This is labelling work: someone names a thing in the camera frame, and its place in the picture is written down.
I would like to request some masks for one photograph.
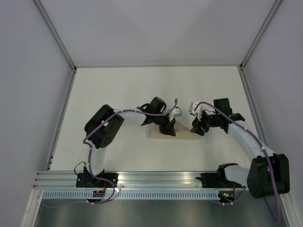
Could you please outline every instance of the white table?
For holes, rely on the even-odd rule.
[[[191,102],[213,103],[227,97],[233,112],[241,113],[256,131],[235,66],[78,69],[51,170],[73,170],[80,161],[87,162],[84,126],[102,105],[130,109],[155,96],[168,107],[178,98],[183,116],[177,120],[189,128],[194,118],[188,113]],[[205,171],[230,162],[250,166],[238,144],[222,129],[211,128],[200,140],[156,140],[148,137],[150,127],[154,126],[121,128],[107,148],[106,170]]]

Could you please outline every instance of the vented metal strip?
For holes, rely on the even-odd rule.
[[[103,199],[112,194],[111,190],[105,192]],[[115,193],[115,199],[121,200],[218,200],[219,191],[167,191],[167,190],[129,190]],[[93,190],[44,190],[43,199],[99,199],[93,196]]]

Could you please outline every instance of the white wall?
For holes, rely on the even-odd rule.
[[[240,64],[274,0],[42,2],[80,67]]]
[[[303,1],[284,1],[246,66],[270,147],[290,162],[303,225]]]
[[[71,69],[31,0],[0,6],[0,223],[18,227]]]

